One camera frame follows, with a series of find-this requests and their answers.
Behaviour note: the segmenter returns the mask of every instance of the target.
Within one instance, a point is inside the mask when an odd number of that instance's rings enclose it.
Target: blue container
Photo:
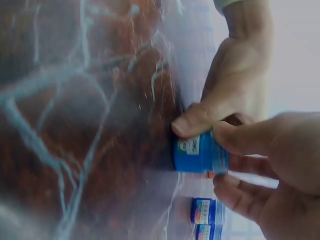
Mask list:
[[[224,174],[229,168],[229,153],[215,140],[213,132],[174,140],[173,160],[178,172]]]
[[[226,207],[219,200],[193,198],[190,220],[193,224],[222,225],[225,223]]]
[[[195,240],[221,240],[222,225],[198,225]]]

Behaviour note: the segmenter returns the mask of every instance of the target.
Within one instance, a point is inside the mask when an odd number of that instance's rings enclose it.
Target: brown marble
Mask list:
[[[1,239],[194,238],[212,180],[174,171],[170,124],[200,99],[212,7],[0,1]]]

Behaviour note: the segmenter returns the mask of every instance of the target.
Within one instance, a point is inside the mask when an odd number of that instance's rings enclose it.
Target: knuckle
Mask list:
[[[240,179],[239,183],[238,183],[238,186],[237,186],[237,189],[243,191],[245,189],[245,184],[246,184],[245,181]]]
[[[211,121],[217,115],[217,111],[214,108],[204,105],[199,105],[198,111],[200,118],[205,122]]]
[[[250,200],[245,208],[245,216],[251,220],[255,219],[255,200]]]
[[[231,207],[231,210],[234,212],[238,212],[241,209],[241,205],[243,202],[243,194],[240,194],[237,199],[235,200],[233,206]]]
[[[184,114],[184,119],[190,126],[199,122],[199,114],[198,114],[199,106],[200,106],[199,103],[192,103]]]

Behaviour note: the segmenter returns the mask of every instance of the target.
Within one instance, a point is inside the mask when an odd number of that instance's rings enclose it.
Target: hand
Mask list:
[[[320,239],[320,113],[283,113],[248,126],[220,122],[217,142],[230,170],[279,180],[276,189],[230,175],[213,180],[216,196],[255,221],[267,240]],[[258,154],[265,157],[246,155]]]
[[[199,135],[230,115],[243,124],[265,118],[273,31],[271,17],[261,16],[269,11],[266,0],[239,1],[224,9],[230,36],[213,59],[201,103],[173,122],[178,136]]]

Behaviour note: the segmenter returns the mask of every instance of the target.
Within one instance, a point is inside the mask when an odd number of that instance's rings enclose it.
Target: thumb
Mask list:
[[[232,115],[232,99],[216,88],[201,103],[195,103],[172,123],[172,130],[182,138],[191,138],[211,129],[213,125]]]
[[[269,146],[277,136],[270,120],[252,125],[232,126],[220,121],[213,126],[216,141],[228,152],[238,155],[268,155]]]

